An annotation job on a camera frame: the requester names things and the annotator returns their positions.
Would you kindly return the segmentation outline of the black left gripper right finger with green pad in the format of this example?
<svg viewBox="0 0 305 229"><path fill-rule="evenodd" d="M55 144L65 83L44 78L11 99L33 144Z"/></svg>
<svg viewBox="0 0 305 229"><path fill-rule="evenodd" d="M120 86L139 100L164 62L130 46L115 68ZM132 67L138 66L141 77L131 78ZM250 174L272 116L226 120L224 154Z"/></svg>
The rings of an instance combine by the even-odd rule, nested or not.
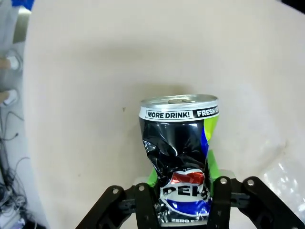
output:
<svg viewBox="0 0 305 229"><path fill-rule="evenodd" d="M243 181L222 173L212 150L208 152L208 168L212 184L212 206L209 229L227 229L231 209L238 209L257 229L303 229L305 223L284 202L286 184L255 176Z"/></svg>

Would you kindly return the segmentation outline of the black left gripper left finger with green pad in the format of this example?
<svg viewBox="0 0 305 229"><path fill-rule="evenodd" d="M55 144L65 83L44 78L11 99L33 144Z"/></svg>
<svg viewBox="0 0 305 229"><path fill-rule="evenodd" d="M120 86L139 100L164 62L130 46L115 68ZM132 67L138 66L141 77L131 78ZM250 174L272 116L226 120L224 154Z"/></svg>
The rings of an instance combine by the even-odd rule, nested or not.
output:
<svg viewBox="0 0 305 229"><path fill-rule="evenodd" d="M156 203L157 174L153 169L142 183L124 189L108 187L76 228L119 229L132 215L136 215L137 229L159 229Z"/></svg>

